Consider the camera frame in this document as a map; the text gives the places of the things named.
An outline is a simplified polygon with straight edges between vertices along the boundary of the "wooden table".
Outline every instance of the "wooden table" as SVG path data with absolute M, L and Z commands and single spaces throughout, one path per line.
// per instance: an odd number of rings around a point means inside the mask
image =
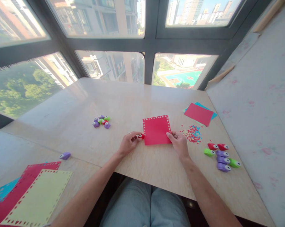
M 73 171 L 72 176 L 58 201 L 51 223 L 77 191 L 100 167 L 70 157 L 59 159 L 60 153 L 25 139 L 0 132 L 0 187 L 21 176 L 27 165 L 61 161 L 59 170 Z
M 200 127 L 182 112 L 191 102 L 215 111 L 205 91 L 81 78 L 1 131 L 102 166 L 117 151 L 123 135 L 143 130 L 143 118 L 168 115 L 175 131 L 191 125 Z M 94 117 L 100 114 L 111 117 L 109 130 L 92 126 Z M 244 166 L 223 173 L 217 170 L 214 157 L 203 154 L 212 140 L 229 145 L 230 157 L 241 161 L 220 118 L 212 120 L 208 128 L 200 128 L 200 132 L 200 144 L 188 143 L 190 156 L 217 193 L 235 215 L 274 226 Z M 196 199 L 171 144 L 145 146 L 141 142 L 116 172 Z

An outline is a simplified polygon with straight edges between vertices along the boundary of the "white wall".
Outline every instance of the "white wall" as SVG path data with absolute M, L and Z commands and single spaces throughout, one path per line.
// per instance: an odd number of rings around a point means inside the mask
M 285 7 L 207 93 L 270 215 L 285 226 Z

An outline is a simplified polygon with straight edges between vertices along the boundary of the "glass pane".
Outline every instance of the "glass pane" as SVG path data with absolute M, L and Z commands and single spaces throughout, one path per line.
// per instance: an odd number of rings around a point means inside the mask
M 61 28 L 76 38 L 144 38 L 145 0 L 47 0 Z
M 241 0 L 169 0 L 166 27 L 227 26 Z
M 137 52 L 76 51 L 94 79 L 144 84 L 145 59 Z
M 157 53 L 155 54 L 152 85 L 194 89 L 201 73 L 208 72 L 206 65 L 210 68 L 217 57 L 217 55 Z
M 26 1 L 0 0 L 0 47 L 48 38 Z
M 60 53 L 0 69 L 0 113 L 18 118 L 77 80 Z

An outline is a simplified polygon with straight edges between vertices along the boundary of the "jeans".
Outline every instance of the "jeans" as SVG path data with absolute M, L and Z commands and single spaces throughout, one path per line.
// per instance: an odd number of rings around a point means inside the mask
M 100 226 L 191 225 L 178 195 L 126 178 L 110 200 Z

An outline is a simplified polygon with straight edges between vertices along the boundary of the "pink paper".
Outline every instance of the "pink paper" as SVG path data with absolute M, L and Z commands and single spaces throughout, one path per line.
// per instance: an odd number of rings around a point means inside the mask
M 61 162 L 50 162 L 36 165 L 29 165 L 23 172 L 21 178 L 6 196 L 4 200 L 0 202 L 0 223 L 14 208 L 16 203 L 24 195 L 27 189 L 31 186 L 35 178 L 39 175 L 42 169 L 57 170 Z M 0 225 L 0 227 L 9 227 L 10 225 Z
M 167 115 L 145 118 L 142 121 L 145 145 L 172 143 L 166 135 L 171 132 Z
M 187 108 L 187 111 L 184 113 L 184 115 L 193 118 L 205 126 L 209 126 L 213 114 L 213 111 L 207 110 L 193 103 L 190 104 L 190 106 Z

